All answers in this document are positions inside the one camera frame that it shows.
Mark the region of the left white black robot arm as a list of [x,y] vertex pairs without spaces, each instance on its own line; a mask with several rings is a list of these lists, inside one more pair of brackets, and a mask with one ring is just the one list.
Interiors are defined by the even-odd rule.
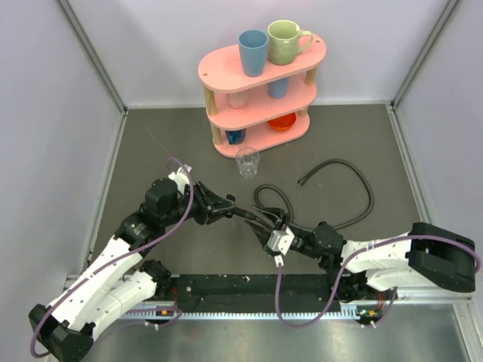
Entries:
[[231,217],[235,198],[221,197],[188,176],[157,179],[140,208],[126,217],[101,254],[60,296],[29,313],[30,353],[41,344],[58,361],[80,361],[101,334],[135,305],[165,298],[171,273],[144,257],[186,220],[199,225]]

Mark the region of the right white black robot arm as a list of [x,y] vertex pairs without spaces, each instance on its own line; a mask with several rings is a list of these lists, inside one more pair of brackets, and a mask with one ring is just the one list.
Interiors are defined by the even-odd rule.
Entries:
[[426,222],[388,239],[346,240],[333,226],[320,222],[308,229],[290,222],[276,207],[260,207],[245,222],[276,265],[294,251],[317,261],[344,302],[367,299],[395,287],[437,286],[456,293],[475,291],[481,261],[474,242]]

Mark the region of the black valve fitting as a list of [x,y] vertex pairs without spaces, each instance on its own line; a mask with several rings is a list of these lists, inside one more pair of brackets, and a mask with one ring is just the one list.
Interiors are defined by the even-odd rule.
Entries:
[[251,219],[251,213],[249,211],[236,206],[236,197],[234,195],[228,194],[226,199],[234,204],[234,207],[231,211],[233,216],[239,216],[243,219]]

